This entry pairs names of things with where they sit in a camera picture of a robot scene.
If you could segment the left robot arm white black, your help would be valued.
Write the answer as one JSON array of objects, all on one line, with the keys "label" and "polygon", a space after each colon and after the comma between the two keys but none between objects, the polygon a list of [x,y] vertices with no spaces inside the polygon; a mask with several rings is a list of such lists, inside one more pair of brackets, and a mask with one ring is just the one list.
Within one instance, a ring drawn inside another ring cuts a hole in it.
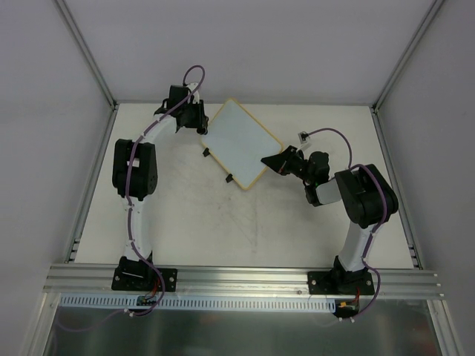
[{"label": "left robot arm white black", "polygon": [[198,90],[200,84],[172,85],[168,98],[138,139],[118,139],[114,145],[112,185],[126,213],[125,247],[114,271],[116,291],[169,291],[152,267],[153,250],[145,208],[159,182],[157,146],[181,128],[204,135],[209,119]]}]

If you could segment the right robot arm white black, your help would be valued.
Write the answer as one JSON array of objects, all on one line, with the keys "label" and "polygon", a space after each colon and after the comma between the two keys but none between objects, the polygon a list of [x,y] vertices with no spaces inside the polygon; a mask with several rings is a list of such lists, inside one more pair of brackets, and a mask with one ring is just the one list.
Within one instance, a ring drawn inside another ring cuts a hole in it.
[{"label": "right robot arm white black", "polygon": [[329,271],[310,271],[307,283],[311,295],[364,295],[376,293],[367,255],[374,234],[399,209],[399,201],[386,179],[373,164],[357,165],[330,177],[330,158],[316,151],[305,158],[294,146],[265,156],[261,162],[275,173],[301,179],[307,202],[314,206],[343,202],[350,220],[342,250]]}]

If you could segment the yellow framed whiteboard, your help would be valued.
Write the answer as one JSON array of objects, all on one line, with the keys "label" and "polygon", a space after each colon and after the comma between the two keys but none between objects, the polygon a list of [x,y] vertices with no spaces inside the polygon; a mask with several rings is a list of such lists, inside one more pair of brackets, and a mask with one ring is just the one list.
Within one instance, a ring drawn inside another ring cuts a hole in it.
[{"label": "yellow framed whiteboard", "polygon": [[245,191],[267,169],[261,159],[279,154],[284,149],[283,143],[235,99],[224,102],[201,142]]}]

